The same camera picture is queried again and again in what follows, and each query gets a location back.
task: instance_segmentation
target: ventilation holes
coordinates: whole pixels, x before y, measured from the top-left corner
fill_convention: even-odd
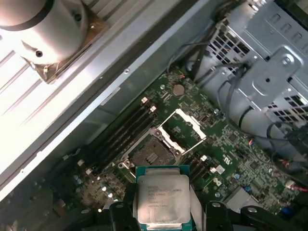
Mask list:
[[[308,105],[305,105],[298,95],[285,97],[284,99],[291,106],[290,108],[281,109],[275,103],[272,103],[268,106],[268,109],[281,121],[294,123],[299,120],[305,120],[308,122]]]
[[[225,26],[222,26],[209,45],[209,48],[212,50],[212,56],[215,56],[222,64],[239,63],[250,50],[238,37],[234,37],[225,31]],[[228,69],[233,74],[235,74],[237,70],[237,68],[232,67]]]

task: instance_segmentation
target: connector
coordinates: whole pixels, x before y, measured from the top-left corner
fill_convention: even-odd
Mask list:
[[[286,184],[285,184],[285,187],[286,187],[287,189],[292,190],[294,185],[295,185],[295,182],[294,182],[293,180],[288,180],[288,181],[286,182]]]

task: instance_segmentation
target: black ram slot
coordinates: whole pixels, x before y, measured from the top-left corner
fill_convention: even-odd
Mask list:
[[[116,138],[117,134],[125,130],[127,125],[133,124],[136,118],[139,118],[145,111],[148,110],[147,103],[134,108],[134,110],[127,116],[125,123],[121,125],[120,128],[115,128],[112,131],[110,131],[110,134],[112,134],[111,137],[110,136],[106,137],[106,134],[103,132],[102,135],[100,135],[98,138],[94,140],[94,142],[91,144],[91,148],[96,149],[98,146],[101,146],[102,143],[111,142],[112,141],[111,139]]]
[[[139,134],[148,129],[151,126],[153,119],[153,116],[151,116],[150,118],[143,120],[143,122],[139,124],[139,127],[130,134],[128,139],[126,139],[123,143],[120,143],[115,150],[109,150],[110,155],[100,155],[100,158],[98,159],[98,163],[100,163],[100,165],[95,168],[94,174],[99,174],[115,157],[127,148],[133,140],[136,140],[136,137]]]
[[[120,145],[125,139],[127,139],[127,136],[129,137],[131,133],[136,129],[138,126],[138,122],[142,120],[146,120],[149,117],[149,112],[143,112],[143,115],[141,115],[134,123],[132,123],[127,130],[124,131],[123,134],[121,134],[120,137],[115,137],[116,139],[111,139],[110,144],[109,143],[102,143],[100,147],[98,147],[95,151],[90,153],[90,159],[88,162],[89,167],[93,167],[95,164],[94,161],[97,161],[98,156],[104,156],[106,157],[106,153],[111,153],[110,151],[113,149],[114,146]]]

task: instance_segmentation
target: green circuit board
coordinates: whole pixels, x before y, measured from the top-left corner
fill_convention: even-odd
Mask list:
[[[163,74],[144,95],[157,105],[159,111],[157,124],[164,121],[177,108],[181,108],[200,122],[207,138],[183,158],[189,159],[196,154],[206,155],[212,159],[215,166],[222,166],[224,171],[221,174],[215,172],[206,178],[198,178],[193,183],[195,188],[201,191],[205,201],[224,201],[237,187],[249,186],[252,189],[252,196],[260,206],[277,213],[281,209],[281,205],[277,203],[278,199],[290,200],[295,196],[295,192],[285,188],[286,178],[273,177],[271,173],[274,167],[271,164],[260,163],[251,153],[247,137],[230,128],[223,113],[217,112],[217,108],[189,78],[182,77],[183,75],[178,72],[169,76]],[[182,96],[173,94],[174,86],[177,84],[185,88]],[[200,140],[191,126],[179,116],[170,118],[166,126],[187,149]],[[263,161],[269,160],[258,147],[253,148],[259,158]]]
[[[288,180],[285,176],[273,176],[275,169],[266,154],[256,145],[253,146],[255,154],[252,154],[248,146],[249,138],[230,128],[224,114],[179,70],[159,77],[102,133],[96,144],[93,144],[95,148],[90,149],[91,152],[86,151],[84,157],[81,155],[78,159],[94,155],[98,145],[100,143],[103,145],[103,140],[114,134],[117,128],[123,127],[128,115],[145,97],[155,106],[156,116],[136,139],[125,145],[124,150],[110,149],[108,154],[112,154],[114,158],[98,175],[85,174],[86,169],[82,168],[84,165],[74,165],[72,169],[67,170],[67,178],[62,174],[54,180],[58,185],[57,191],[66,185],[67,205],[100,208],[112,200],[122,200],[125,185],[135,182],[131,170],[122,166],[124,161],[129,161],[135,166],[143,166],[145,161],[153,166],[190,165],[191,185],[203,204],[213,200],[226,202],[235,191],[242,188],[259,206],[276,214],[282,207],[278,203],[279,199],[291,201],[296,196],[296,192],[285,188],[284,184]],[[146,132],[162,124],[176,109],[181,109],[186,115],[192,116],[200,124],[206,139],[187,154],[173,158],[169,151],[157,149],[157,141]],[[185,122],[178,114],[171,116],[163,124],[163,128],[171,139],[185,150],[201,140],[192,125]],[[129,155],[123,159],[123,154],[127,153],[131,146],[133,148],[130,149]],[[146,157],[150,149],[164,153],[164,161],[155,162],[157,159],[153,156],[155,154]],[[75,178],[78,176],[79,183],[76,183],[73,175]]]

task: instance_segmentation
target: cable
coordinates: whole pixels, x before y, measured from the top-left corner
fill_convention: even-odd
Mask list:
[[[291,186],[291,190],[299,190],[301,192],[308,193],[308,189],[305,189],[305,188],[299,187],[299,186],[295,186],[295,185]]]
[[[297,127],[296,127],[295,125],[290,124],[290,123],[288,123],[288,122],[283,122],[283,121],[274,122],[274,123],[270,124],[270,125],[268,126],[267,130],[266,130],[266,136],[267,136],[267,138],[272,138],[272,136],[271,136],[271,130],[272,130],[272,128],[273,128],[274,126],[278,127],[278,126],[281,126],[282,124],[285,124],[285,125],[290,126],[293,130],[297,130]],[[272,141],[270,141],[270,144],[271,144],[272,148],[275,150],[275,145],[274,145],[274,143],[273,143]]]
[[[278,139],[278,138],[268,138],[268,137],[263,137],[263,136],[259,136],[256,134],[252,134],[249,132],[244,131],[243,129],[241,129],[234,121],[232,121],[230,119],[230,104],[231,104],[231,99],[233,96],[233,93],[235,91],[235,89],[238,87],[243,75],[245,73],[245,64],[242,64],[241,67],[238,68],[235,77],[230,81],[231,82],[231,86],[229,88],[227,97],[226,97],[226,103],[225,103],[225,117],[226,117],[226,121],[228,122],[229,126],[232,127],[234,130],[247,135],[247,136],[251,136],[254,138],[258,138],[260,140],[264,140],[264,141],[284,141],[284,142],[288,142],[288,140],[286,139]]]
[[[284,144],[284,145],[280,146],[279,148],[277,148],[277,149],[271,154],[271,158],[270,158],[271,162],[274,164],[274,166],[276,167],[276,169],[277,169],[279,172],[281,172],[282,174],[284,174],[284,175],[286,175],[286,176],[292,178],[293,180],[295,180],[295,181],[297,181],[297,182],[300,182],[301,184],[303,184],[303,185],[305,185],[306,187],[308,187],[308,184],[307,184],[307,183],[303,182],[301,179],[298,179],[298,178],[292,176],[292,175],[289,174],[289,173],[286,173],[286,172],[283,171],[281,168],[279,168],[278,165],[276,164],[276,162],[275,162],[275,160],[274,160],[275,156],[278,154],[278,151],[279,151],[281,148],[285,147],[286,145],[287,145],[287,144]]]
[[[222,109],[222,106],[221,106],[221,98],[220,98],[220,91],[221,91],[221,89],[222,89],[227,83],[230,83],[230,81],[229,81],[229,80],[224,81],[224,82],[220,85],[220,87],[218,88],[217,102],[218,102],[218,107],[219,107],[220,109]]]
[[[251,110],[253,110],[253,107],[252,107],[252,106],[249,106],[249,107],[243,112],[243,114],[241,115],[241,117],[240,117],[240,119],[239,119],[239,124],[238,124],[239,128],[242,129],[242,122],[243,122],[243,120],[244,120],[244,117],[245,117],[245,116],[247,115],[247,113],[250,112]]]
[[[169,63],[168,63],[168,66],[167,66],[167,74],[170,75],[170,67],[171,67],[172,63],[174,62],[175,58],[180,54],[182,49],[184,49],[185,47],[189,47],[189,46],[201,46],[201,45],[207,45],[207,44],[209,44],[209,42],[193,42],[193,43],[187,43],[187,44],[180,46],[174,52],[174,54],[171,56],[171,58],[169,60]]]
[[[211,26],[209,33],[206,35],[206,37],[202,40],[202,42],[207,41],[209,38],[211,38],[215,31],[216,31],[216,25],[221,22],[226,15],[231,12],[232,10],[234,10],[236,7],[240,6],[242,3],[246,2],[246,0],[230,0],[227,2],[223,2],[221,3],[215,10],[213,13],[213,21],[215,22],[215,24],[213,26]],[[191,71],[191,79],[194,80],[199,72],[200,66],[201,66],[201,62],[202,59],[205,55],[205,51],[206,51],[206,46],[201,47],[201,49],[199,50],[198,54],[197,54],[197,58],[193,64],[192,67],[192,71]]]

